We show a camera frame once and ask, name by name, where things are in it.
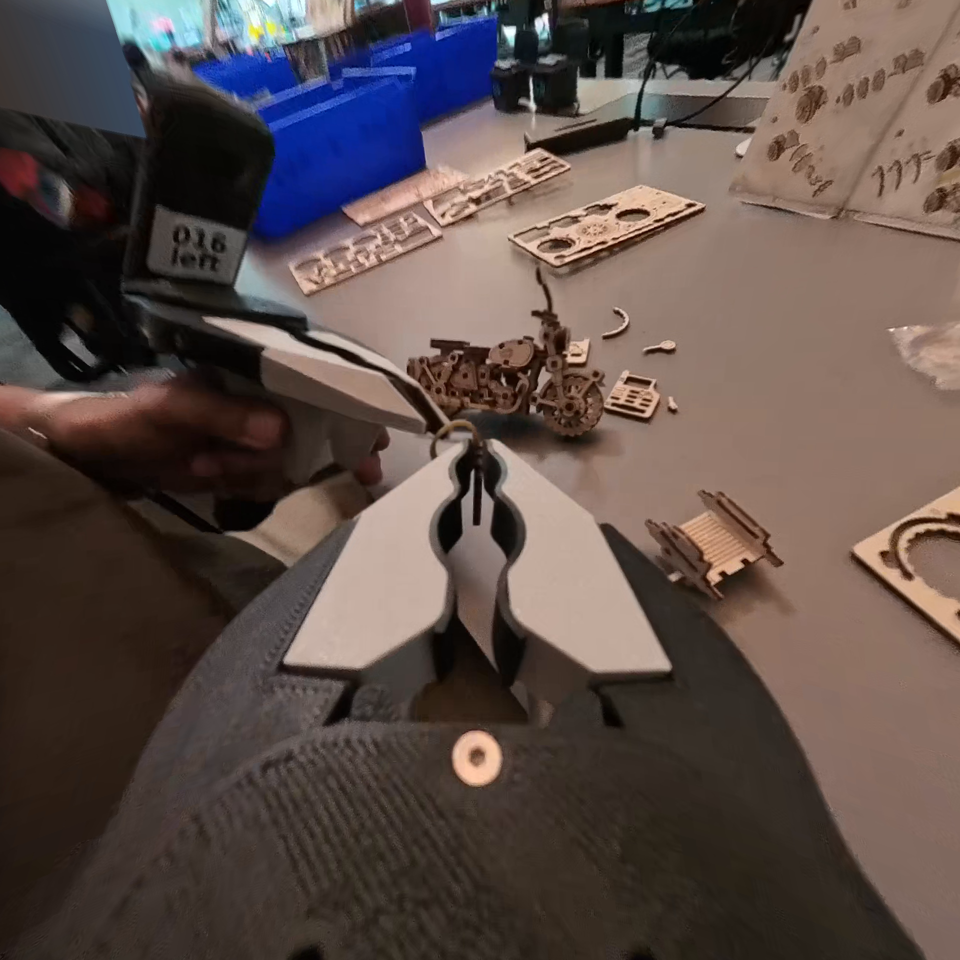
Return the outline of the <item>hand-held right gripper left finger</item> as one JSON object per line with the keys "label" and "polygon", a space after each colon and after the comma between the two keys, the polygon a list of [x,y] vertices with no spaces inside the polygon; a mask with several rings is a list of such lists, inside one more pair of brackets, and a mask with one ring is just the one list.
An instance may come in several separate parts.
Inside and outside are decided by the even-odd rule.
{"label": "hand-held right gripper left finger", "polygon": [[448,444],[356,519],[284,654],[294,674],[360,686],[425,687],[454,613],[440,517],[463,497],[468,442]]}

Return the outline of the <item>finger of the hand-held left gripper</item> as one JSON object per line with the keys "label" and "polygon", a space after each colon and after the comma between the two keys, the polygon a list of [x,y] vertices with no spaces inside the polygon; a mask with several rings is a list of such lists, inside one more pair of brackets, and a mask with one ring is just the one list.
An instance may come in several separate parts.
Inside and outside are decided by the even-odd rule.
{"label": "finger of the hand-held left gripper", "polygon": [[[385,372],[409,378],[425,391],[420,384],[393,362],[366,346],[350,341],[337,333],[308,330],[304,333],[295,334],[275,326],[238,318],[204,317],[203,320],[208,327],[234,335],[249,345],[257,346],[260,349],[260,354],[267,348],[277,348],[295,354],[306,354],[308,350],[337,354],[358,364],[377,367]],[[430,394],[427,391],[425,392],[432,400]]]}
{"label": "finger of the hand-held left gripper", "polygon": [[417,435],[435,434],[447,423],[409,378],[334,353],[266,347],[259,368],[260,382],[271,394],[356,422]]}

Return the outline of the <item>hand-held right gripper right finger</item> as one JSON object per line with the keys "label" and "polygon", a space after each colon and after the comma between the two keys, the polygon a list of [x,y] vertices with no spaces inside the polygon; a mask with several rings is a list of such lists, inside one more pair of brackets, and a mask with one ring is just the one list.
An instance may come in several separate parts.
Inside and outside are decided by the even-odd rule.
{"label": "hand-held right gripper right finger", "polygon": [[672,664],[594,516],[499,440],[487,443],[490,534],[505,563],[492,627],[508,686],[570,694],[660,680]]}

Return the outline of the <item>small wooden wheel part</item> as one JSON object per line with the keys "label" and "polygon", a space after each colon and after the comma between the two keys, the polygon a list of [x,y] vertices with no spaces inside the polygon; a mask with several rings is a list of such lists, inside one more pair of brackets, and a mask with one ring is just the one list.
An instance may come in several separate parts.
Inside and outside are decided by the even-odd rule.
{"label": "small wooden wheel part", "polygon": [[483,498],[486,493],[486,478],[491,461],[489,441],[484,438],[479,428],[464,417],[454,418],[438,428],[431,439],[429,457],[434,460],[438,455],[438,445],[442,440],[449,439],[457,432],[468,434],[468,454],[470,467],[467,475],[468,489],[471,494],[471,523],[474,527],[480,526],[483,519]]}

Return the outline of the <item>grey desk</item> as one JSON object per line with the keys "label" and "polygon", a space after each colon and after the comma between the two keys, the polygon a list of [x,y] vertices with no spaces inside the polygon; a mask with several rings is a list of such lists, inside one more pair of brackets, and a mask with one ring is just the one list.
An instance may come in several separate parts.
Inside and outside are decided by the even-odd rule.
{"label": "grey desk", "polygon": [[[402,366],[434,337],[490,344],[535,329],[535,264],[510,234],[629,186],[704,203],[547,277],[606,382],[655,378],[677,414],[605,414],[582,441],[548,435],[539,417],[476,421],[650,555],[644,522],[692,518],[700,489],[770,532],[782,567],[738,574],[721,602],[684,595],[772,692],[848,845],[926,957],[958,958],[958,648],[850,554],[958,485],[958,392],[906,366],[887,332],[945,318],[958,244],[744,204],[728,192],[738,142],[684,128],[575,155],[542,188],[305,297],[289,263],[354,231],[330,217],[252,245],[240,286]],[[630,328],[603,341],[614,306]],[[664,340],[675,353],[643,354]]]}

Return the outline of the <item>person's left hand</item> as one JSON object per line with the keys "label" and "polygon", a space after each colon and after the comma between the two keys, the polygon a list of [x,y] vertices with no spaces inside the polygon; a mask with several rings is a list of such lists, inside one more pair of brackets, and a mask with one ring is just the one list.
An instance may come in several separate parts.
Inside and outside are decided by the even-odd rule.
{"label": "person's left hand", "polygon": [[291,490],[283,469],[286,415],[191,375],[126,392],[3,385],[1,425],[110,486],[252,501]]}

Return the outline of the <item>blue plastic bin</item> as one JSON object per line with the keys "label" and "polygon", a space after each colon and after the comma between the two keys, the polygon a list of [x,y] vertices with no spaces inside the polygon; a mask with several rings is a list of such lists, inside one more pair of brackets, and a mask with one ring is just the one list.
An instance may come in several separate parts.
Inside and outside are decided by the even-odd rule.
{"label": "blue plastic bin", "polygon": [[347,68],[254,106],[274,160],[252,229],[282,239],[426,168],[412,66]]}
{"label": "blue plastic bin", "polygon": [[496,16],[459,18],[437,32],[420,29],[374,44],[367,65],[414,71],[415,111],[425,126],[491,97],[498,34]]}
{"label": "blue plastic bin", "polygon": [[195,64],[192,70],[210,87],[249,102],[294,90],[301,82],[282,51],[214,58]]}

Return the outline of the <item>person's left leg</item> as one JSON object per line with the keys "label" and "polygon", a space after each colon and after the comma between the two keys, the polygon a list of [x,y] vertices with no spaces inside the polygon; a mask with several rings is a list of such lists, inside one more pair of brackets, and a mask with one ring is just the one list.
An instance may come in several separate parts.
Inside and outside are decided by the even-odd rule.
{"label": "person's left leg", "polygon": [[375,501],[374,493],[353,474],[325,471],[315,482],[284,497],[250,531],[226,535],[294,566],[340,526],[354,520]]}

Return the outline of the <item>wooden cut-out parts sheet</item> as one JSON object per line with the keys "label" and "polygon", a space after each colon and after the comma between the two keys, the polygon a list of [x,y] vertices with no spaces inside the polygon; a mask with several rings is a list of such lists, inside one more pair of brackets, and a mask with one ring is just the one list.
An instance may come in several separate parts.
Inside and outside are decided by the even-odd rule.
{"label": "wooden cut-out parts sheet", "polygon": [[441,229],[410,211],[390,216],[334,244],[294,258],[290,273],[313,296],[442,239]]}
{"label": "wooden cut-out parts sheet", "polygon": [[439,227],[450,227],[569,172],[568,162],[547,150],[535,149],[446,188],[423,205]]}

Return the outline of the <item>wooden motorcycle model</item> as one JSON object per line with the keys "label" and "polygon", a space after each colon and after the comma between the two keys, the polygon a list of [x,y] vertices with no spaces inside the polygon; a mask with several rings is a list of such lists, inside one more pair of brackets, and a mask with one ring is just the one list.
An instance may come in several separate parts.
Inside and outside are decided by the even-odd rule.
{"label": "wooden motorcycle model", "polygon": [[406,373],[452,422],[471,413],[501,416],[532,413],[564,438],[594,430],[604,414],[602,370],[572,366],[570,329],[560,322],[541,268],[536,282],[545,306],[532,311],[537,337],[481,346],[466,341],[433,339],[433,354],[411,357]]}

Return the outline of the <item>wooden grille panel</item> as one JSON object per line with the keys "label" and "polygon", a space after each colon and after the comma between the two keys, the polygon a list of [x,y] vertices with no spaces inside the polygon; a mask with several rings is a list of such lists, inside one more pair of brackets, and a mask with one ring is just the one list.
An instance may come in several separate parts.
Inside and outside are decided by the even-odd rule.
{"label": "wooden grille panel", "polygon": [[658,381],[634,373],[621,372],[604,401],[604,411],[633,421],[649,423],[661,405]]}

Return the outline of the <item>wooden sheet with three holes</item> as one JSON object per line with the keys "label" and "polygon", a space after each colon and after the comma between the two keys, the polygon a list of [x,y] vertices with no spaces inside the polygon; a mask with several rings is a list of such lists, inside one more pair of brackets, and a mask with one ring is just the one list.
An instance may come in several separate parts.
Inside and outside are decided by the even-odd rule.
{"label": "wooden sheet with three holes", "polygon": [[959,600],[930,582],[911,557],[922,541],[958,541],[959,487],[911,510],[851,548],[851,556],[893,594],[959,644]]}

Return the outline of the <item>black power brick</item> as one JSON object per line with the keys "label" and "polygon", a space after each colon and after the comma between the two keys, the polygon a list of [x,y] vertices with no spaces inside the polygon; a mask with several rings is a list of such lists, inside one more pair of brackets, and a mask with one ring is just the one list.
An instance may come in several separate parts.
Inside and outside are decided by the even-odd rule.
{"label": "black power brick", "polygon": [[524,153],[544,151],[565,158],[625,140],[635,130],[632,116],[618,116],[605,121],[597,119],[565,126],[549,134],[534,137],[524,134]]}

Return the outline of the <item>wooden sheet with two holes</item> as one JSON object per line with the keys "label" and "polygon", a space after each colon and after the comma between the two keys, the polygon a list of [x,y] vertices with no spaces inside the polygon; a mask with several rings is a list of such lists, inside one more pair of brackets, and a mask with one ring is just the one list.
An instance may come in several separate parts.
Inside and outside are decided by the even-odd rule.
{"label": "wooden sheet with two holes", "polygon": [[705,205],[650,186],[633,186],[524,227],[510,245],[561,271],[606,257],[698,216]]}

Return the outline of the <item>clear plastic bag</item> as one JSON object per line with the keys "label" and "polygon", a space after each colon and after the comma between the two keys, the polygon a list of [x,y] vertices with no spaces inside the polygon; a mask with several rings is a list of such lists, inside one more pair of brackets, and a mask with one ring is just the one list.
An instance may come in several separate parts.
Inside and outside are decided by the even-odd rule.
{"label": "clear plastic bag", "polygon": [[938,390],[959,391],[959,320],[888,329],[900,360]]}

